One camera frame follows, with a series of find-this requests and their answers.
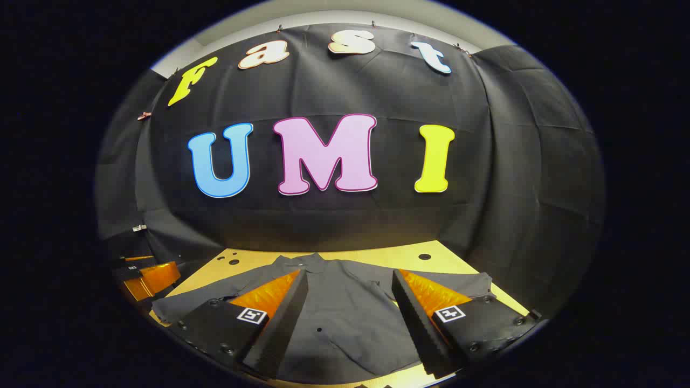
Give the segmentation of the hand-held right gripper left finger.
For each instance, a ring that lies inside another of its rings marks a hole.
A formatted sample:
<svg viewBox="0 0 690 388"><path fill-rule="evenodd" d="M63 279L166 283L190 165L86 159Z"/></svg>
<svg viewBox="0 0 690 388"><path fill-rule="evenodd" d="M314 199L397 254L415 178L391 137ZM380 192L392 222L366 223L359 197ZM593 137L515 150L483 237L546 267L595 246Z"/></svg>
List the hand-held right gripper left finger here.
<svg viewBox="0 0 690 388"><path fill-rule="evenodd" d="M278 377L308 294L306 271L268 268L162 299L162 322L176 341L229 373Z"/></svg>

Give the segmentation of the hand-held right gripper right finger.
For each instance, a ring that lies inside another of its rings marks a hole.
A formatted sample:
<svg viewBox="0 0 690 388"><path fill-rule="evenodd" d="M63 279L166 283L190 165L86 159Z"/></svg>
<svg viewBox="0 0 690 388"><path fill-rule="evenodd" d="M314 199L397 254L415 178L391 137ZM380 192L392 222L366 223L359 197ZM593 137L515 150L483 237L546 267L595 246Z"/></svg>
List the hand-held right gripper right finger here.
<svg viewBox="0 0 690 388"><path fill-rule="evenodd" d="M421 275L394 270L392 292L428 374L465 376L487 368L542 329L493 296L468 297Z"/></svg>

